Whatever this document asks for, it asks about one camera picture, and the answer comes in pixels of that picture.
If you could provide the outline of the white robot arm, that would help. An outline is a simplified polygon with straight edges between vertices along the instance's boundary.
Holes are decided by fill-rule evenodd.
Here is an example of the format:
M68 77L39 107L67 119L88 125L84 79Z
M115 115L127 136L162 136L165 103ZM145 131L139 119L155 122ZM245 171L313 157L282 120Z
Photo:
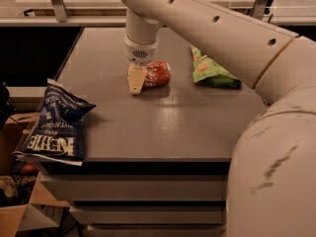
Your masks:
M269 103L230 163L226 237L316 237L315 43L202 0L121 0L130 43L163 24Z

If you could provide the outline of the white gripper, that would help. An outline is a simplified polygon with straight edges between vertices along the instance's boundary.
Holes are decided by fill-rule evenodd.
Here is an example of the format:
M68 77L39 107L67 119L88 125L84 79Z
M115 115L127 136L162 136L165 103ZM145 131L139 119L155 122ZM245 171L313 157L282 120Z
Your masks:
M129 92L133 95L141 93L147 74L144 65L151 62L155 56L159 40L147 36L125 36L124 53L130 62L127 69Z

